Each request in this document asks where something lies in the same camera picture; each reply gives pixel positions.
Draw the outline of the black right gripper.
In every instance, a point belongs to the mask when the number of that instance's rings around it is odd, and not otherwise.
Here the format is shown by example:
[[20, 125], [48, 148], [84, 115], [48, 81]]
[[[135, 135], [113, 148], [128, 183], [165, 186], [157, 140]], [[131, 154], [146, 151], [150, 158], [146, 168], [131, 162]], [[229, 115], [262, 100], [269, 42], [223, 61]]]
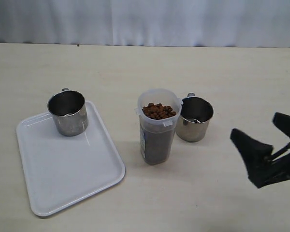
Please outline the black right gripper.
[[[290, 138], [290, 116], [276, 112], [273, 124]], [[232, 129], [230, 140], [246, 167], [248, 179], [258, 189], [290, 180], [290, 142], [273, 153], [274, 147]]]

